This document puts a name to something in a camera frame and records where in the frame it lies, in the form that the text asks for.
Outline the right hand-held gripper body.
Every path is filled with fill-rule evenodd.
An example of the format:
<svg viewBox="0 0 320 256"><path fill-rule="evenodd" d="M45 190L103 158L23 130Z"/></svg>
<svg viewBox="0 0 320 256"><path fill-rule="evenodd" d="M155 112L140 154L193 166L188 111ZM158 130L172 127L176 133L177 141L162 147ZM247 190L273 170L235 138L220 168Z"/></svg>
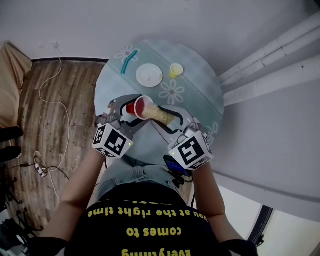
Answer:
<svg viewBox="0 0 320 256"><path fill-rule="evenodd" d="M214 158L201 124L190 122L184 130L175 130L168 137L168 154L185 170L195 171Z"/></svg>

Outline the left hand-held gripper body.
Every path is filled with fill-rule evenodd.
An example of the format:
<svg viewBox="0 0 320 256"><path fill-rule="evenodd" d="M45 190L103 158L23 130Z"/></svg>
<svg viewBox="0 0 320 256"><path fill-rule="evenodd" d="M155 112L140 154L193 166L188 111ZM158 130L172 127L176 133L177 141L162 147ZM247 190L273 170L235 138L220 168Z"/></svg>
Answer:
<svg viewBox="0 0 320 256"><path fill-rule="evenodd" d="M134 145L132 121L120 120L107 113L98 116L92 148L106 157L122 158Z"/></svg>

